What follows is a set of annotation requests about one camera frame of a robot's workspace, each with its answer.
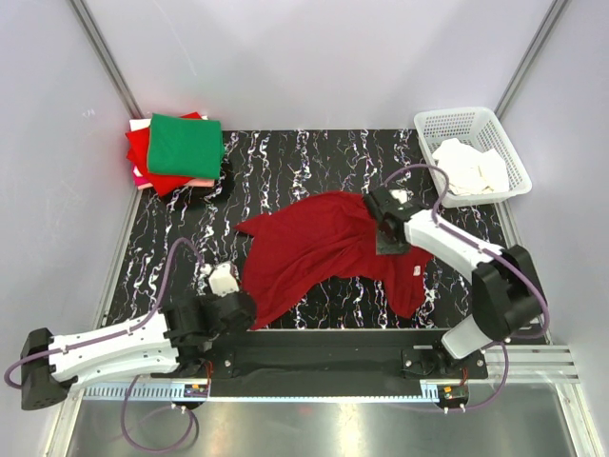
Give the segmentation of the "dark red t-shirt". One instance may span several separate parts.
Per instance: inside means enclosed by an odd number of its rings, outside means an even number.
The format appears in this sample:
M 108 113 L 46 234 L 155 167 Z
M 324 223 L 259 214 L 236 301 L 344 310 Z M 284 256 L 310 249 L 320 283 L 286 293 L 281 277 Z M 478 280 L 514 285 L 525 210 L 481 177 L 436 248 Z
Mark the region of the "dark red t-shirt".
M 423 275 L 431 254 L 421 248 L 378 254 L 376 221 L 360 194 L 309 196 L 235 229 L 253 239 L 241 286 L 256 304 L 255 328 L 271 324 L 333 276 L 382 282 L 390 309 L 403 318 L 424 301 Z

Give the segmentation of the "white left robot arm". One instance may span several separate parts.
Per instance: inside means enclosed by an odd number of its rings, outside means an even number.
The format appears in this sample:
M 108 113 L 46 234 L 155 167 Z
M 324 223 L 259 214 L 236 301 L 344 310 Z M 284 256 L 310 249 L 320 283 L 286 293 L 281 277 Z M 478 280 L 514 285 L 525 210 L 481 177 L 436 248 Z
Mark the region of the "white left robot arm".
M 91 332 L 29 333 L 19 360 L 21 408 L 64 402 L 73 390 L 133 378 L 190 378 L 207 364 L 213 343 L 253 327 L 256 305 L 244 291 L 207 294 L 151 315 Z

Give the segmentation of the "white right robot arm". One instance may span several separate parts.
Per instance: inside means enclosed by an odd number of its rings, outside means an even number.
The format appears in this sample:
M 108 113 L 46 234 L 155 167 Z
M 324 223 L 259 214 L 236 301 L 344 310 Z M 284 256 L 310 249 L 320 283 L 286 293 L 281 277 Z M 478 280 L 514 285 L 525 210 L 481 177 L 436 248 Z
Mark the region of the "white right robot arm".
M 439 258 L 471 286 L 471 315 L 440 339 L 435 352 L 447 364 L 515 337 L 533 319 L 549 321 L 548 306 L 529 252 L 503 248 L 448 223 L 434 209 L 408 202 L 397 190 L 375 189 L 363 197 L 377 227 L 379 255 L 416 248 Z

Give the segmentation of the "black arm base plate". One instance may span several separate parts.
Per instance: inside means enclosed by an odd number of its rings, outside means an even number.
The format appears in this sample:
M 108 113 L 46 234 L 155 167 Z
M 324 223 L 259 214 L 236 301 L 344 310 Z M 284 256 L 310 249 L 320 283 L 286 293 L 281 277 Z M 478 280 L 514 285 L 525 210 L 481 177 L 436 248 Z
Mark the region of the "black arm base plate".
M 209 350 L 190 348 L 172 372 L 210 382 L 212 397 L 306 400 L 405 397 L 422 381 L 488 376 L 479 352 L 449 363 L 435 352 L 440 329 L 258 330 L 225 335 Z

